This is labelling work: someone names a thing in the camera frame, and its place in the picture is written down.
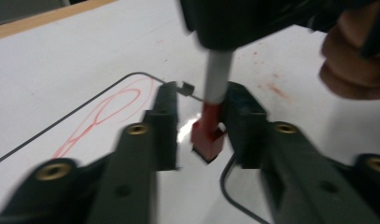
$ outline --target finger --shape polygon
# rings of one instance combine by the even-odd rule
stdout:
[[[371,31],[380,8],[380,1],[366,7],[350,9],[342,13],[338,25],[345,39],[356,48],[360,48]]]
[[[319,75],[330,91],[341,97],[357,100],[369,99],[368,92],[370,88],[356,86],[338,78],[325,63],[320,68]]]
[[[380,87],[380,58],[361,59],[338,27],[330,30],[322,53],[330,70],[340,79],[358,86]]]

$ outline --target white table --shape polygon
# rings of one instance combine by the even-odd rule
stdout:
[[[380,102],[340,99],[317,77],[323,38],[293,26],[245,46],[235,52],[231,80],[248,87],[270,120],[300,126],[338,161],[380,153]],[[121,0],[2,38],[0,157],[133,71],[186,81],[202,96],[205,56],[195,36],[186,35],[173,0]],[[213,211],[196,220],[252,223],[216,197]]]

